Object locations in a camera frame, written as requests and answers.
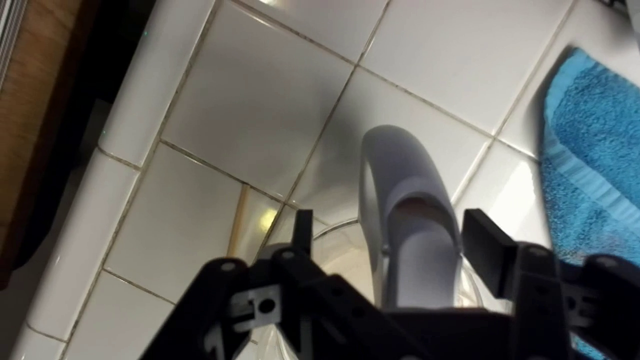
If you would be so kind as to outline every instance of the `black metal frame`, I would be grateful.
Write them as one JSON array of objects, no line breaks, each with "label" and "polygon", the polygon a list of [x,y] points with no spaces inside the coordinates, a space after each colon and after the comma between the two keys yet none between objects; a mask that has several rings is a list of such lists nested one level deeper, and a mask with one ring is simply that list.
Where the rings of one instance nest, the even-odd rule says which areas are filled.
[{"label": "black metal frame", "polygon": [[466,212],[463,234],[466,257],[497,298],[515,301],[513,315],[379,309],[310,259],[312,212],[300,209],[292,245],[255,265],[207,263],[143,358],[235,358],[264,324],[277,324],[300,358],[583,358],[571,332],[612,358],[640,356],[636,265],[615,255],[563,263],[542,245],[510,239],[480,209]]}]

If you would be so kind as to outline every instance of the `tiled floor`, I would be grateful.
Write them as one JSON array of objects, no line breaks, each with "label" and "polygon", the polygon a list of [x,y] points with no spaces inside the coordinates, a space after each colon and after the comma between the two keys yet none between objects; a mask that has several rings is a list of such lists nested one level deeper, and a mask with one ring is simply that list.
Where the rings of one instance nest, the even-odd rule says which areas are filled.
[{"label": "tiled floor", "polygon": [[597,0],[158,1],[67,229],[77,245],[30,313],[39,349],[137,358],[208,257],[289,239],[296,205],[328,232],[316,257],[369,291],[358,224],[330,228],[358,218],[360,137],[379,124],[424,141],[459,214],[548,245],[540,97],[568,46],[640,83],[629,22]]}]

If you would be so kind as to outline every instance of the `blue towel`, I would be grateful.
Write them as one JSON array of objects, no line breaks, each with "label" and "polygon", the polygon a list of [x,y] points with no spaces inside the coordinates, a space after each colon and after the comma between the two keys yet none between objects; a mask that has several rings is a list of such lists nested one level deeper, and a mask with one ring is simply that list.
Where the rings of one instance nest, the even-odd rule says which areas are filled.
[{"label": "blue towel", "polygon": [[640,265],[640,90],[583,50],[544,99],[542,191],[563,259],[617,254]]}]

